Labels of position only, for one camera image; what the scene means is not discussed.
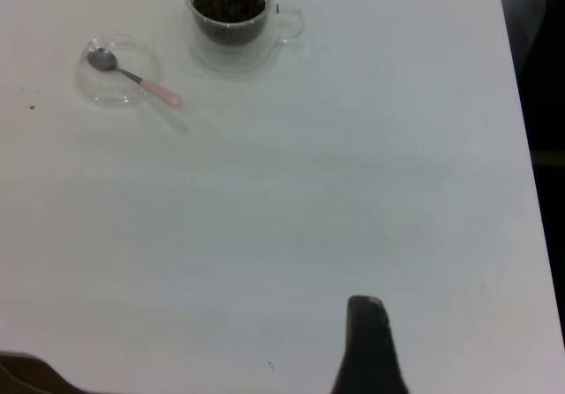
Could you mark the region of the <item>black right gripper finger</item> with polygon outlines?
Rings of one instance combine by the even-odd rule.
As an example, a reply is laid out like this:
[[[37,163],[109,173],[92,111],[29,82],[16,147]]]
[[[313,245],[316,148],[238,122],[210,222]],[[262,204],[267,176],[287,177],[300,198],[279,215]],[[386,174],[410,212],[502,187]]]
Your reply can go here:
[[[334,393],[407,393],[383,302],[355,295],[347,304],[345,351]]]

